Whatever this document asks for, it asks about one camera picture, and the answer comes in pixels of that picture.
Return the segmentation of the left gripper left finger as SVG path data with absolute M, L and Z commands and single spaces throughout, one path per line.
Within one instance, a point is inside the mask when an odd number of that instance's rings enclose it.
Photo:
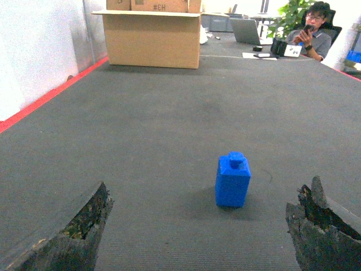
M 10 250 L 6 270 L 94 270 L 113 199 L 101 182 Z

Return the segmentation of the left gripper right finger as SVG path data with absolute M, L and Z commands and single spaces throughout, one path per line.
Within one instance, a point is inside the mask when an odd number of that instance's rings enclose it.
M 287 203 L 285 219 L 301 270 L 360 270 L 360 217 L 326 197 L 319 176 Z

